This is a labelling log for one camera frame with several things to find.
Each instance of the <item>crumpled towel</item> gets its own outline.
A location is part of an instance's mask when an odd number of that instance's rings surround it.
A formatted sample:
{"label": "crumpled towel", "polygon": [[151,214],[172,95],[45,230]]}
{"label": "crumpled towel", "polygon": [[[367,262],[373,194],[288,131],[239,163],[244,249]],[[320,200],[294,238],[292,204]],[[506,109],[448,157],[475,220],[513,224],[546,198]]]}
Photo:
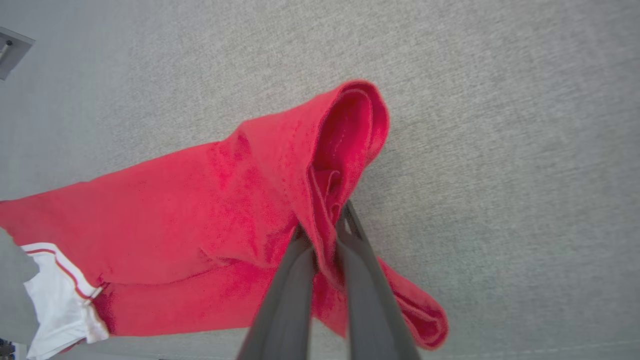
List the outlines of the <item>crumpled towel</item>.
{"label": "crumpled towel", "polygon": [[[375,86],[350,81],[224,141],[4,201],[0,226],[23,248],[55,244],[102,290],[110,334],[150,336],[250,326],[299,222],[318,258],[312,313],[344,336],[333,225],[388,127]],[[444,310],[379,262],[417,344],[439,347]]]}

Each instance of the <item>gray surface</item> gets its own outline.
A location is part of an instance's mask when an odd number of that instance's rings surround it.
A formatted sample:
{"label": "gray surface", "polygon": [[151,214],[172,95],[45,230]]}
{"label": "gray surface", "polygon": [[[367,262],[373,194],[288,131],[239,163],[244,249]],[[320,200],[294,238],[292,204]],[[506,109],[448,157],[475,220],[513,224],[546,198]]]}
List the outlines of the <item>gray surface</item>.
{"label": "gray surface", "polygon": [[[0,0],[0,24],[36,40],[0,82],[0,199],[367,78],[392,128],[354,203],[378,254],[448,312],[425,358],[637,358],[638,18],[633,0]],[[35,267],[18,253],[3,234],[0,336],[29,341]],[[243,334],[88,348],[227,359]],[[316,323],[313,357],[344,354]]]}

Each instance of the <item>red stripe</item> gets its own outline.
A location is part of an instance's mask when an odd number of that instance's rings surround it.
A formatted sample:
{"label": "red stripe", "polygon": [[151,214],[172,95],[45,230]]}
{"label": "red stripe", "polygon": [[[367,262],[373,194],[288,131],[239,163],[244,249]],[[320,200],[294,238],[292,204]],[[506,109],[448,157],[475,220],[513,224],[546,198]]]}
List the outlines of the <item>red stripe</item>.
{"label": "red stripe", "polygon": [[86,296],[85,294],[83,294],[80,289],[78,289],[78,281],[76,280],[76,277],[73,276],[73,274],[71,274],[69,272],[69,270],[67,270],[64,266],[62,266],[59,262],[58,262],[58,258],[56,257],[56,252],[53,250],[49,250],[49,249],[38,249],[38,250],[31,250],[31,251],[25,251],[27,254],[34,254],[36,252],[48,252],[50,254],[54,255],[54,259],[56,260],[56,265],[60,268],[60,270],[64,271],[65,274],[67,274],[73,281],[74,281],[74,285],[76,286],[76,293],[83,299],[91,299],[91,296]]}

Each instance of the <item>white stripe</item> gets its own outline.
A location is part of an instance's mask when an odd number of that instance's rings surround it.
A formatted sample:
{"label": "white stripe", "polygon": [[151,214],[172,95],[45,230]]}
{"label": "white stripe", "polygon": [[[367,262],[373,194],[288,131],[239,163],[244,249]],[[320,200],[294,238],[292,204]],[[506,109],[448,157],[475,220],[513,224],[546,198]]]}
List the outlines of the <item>white stripe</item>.
{"label": "white stripe", "polygon": [[[58,249],[56,244],[54,243],[32,243],[28,245],[21,246],[22,249],[27,251],[36,251],[36,250],[49,250],[53,251],[56,255],[56,260],[65,268],[66,271],[70,272],[76,278],[78,290],[82,294],[87,297],[96,297],[102,288],[94,288],[89,282],[84,278],[84,274],[77,266],[75,266],[67,257]],[[29,256],[37,256],[41,253],[28,254]]]}

